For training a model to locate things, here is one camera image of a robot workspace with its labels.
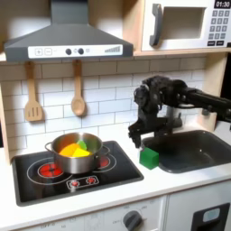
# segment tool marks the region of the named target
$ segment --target microwave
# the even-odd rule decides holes
[[[231,46],[230,0],[145,0],[142,51]]]

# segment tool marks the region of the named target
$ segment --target microwave keypad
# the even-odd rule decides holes
[[[230,10],[214,10],[208,35],[208,46],[223,46],[226,38]]]

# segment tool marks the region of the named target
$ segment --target stovetop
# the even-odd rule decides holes
[[[110,154],[101,157],[98,168],[84,174],[62,172],[51,152],[37,152],[13,159],[14,187],[18,206],[76,196],[143,179],[143,175],[118,143],[104,145]]]

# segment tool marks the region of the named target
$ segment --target range hood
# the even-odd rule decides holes
[[[88,24],[88,0],[51,0],[51,25],[5,43],[7,61],[133,56],[133,44]]]

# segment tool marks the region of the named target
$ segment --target green food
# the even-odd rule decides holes
[[[81,149],[87,150],[87,145],[85,144],[84,141],[78,141],[77,144],[80,146]]]
[[[140,155],[140,163],[152,170],[159,165],[159,154],[150,148],[144,148]]]

